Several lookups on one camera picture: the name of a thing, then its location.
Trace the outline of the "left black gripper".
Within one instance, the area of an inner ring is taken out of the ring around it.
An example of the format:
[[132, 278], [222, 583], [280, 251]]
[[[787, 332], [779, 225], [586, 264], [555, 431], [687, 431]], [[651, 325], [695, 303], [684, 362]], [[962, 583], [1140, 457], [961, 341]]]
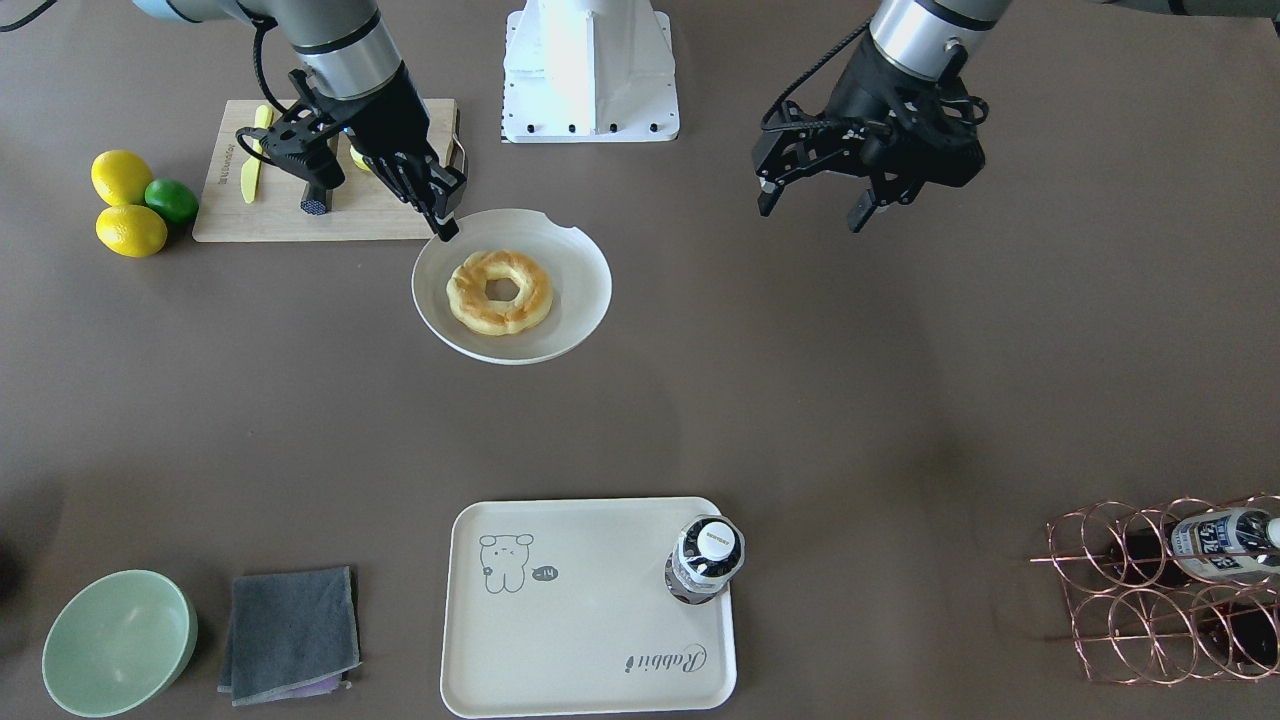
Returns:
[[785, 188], [831, 172], [872, 182], [847, 215], [856, 234], [881, 201], [911, 201], [924, 184], [963, 187], [986, 167], [978, 128], [988, 105], [968, 92], [961, 45], [943, 53], [938, 79], [920, 79], [890, 64], [874, 45], [859, 45], [826, 104], [804, 111], [792, 94], [827, 61], [829, 50], [769, 105], [751, 151], [760, 182], [759, 214], [769, 217]]

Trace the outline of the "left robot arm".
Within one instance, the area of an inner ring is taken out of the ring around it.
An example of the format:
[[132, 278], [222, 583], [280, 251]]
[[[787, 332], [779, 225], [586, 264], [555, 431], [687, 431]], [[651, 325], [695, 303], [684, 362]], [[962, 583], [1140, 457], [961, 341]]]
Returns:
[[828, 50], [851, 56], [824, 108], [805, 111], [790, 85], [764, 111], [751, 159], [768, 217], [786, 188], [822, 173], [869, 179], [847, 215], [861, 231], [879, 210], [910, 205], [928, 184], [960, 188], [986, 165], [988, 102], [961, 73], [1006, 1], [882, 1]]

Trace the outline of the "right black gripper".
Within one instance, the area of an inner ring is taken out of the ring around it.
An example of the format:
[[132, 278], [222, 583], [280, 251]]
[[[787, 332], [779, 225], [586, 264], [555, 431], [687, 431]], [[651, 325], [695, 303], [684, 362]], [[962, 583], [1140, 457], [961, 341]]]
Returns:
[[428, 140], [430, 117], [404, 65], [380, 88], [339, 100], [312, 87], [301, 69], [291, 72], [300, 94], [266, 129], [243, 127], [237, 142], [260, 161], [325, 190], [346, 181], [329, 141], [348, 136], [371, 173], [399, 201], [424, 215], [442, 242], [460, 232], [454, 211], [465, 193], [463, 170], [442, 165]]

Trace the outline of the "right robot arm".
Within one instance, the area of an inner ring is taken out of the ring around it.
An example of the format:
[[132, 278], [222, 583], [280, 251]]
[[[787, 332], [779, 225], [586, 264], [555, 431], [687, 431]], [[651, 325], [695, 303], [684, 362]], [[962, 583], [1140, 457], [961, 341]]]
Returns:
[[225, 18], [264, 36], [282, 31], [301, 67], [298, 100], [266, 129], [239, 129], [244, 150], [310, 184], [339, 187], [344, 172], [329, 141], [344, 133], [379, 181], [452, 240], [465, 173], [430, 145], [430, 115], [375, 1], [137, 1], [151, 17], [198, 24]]

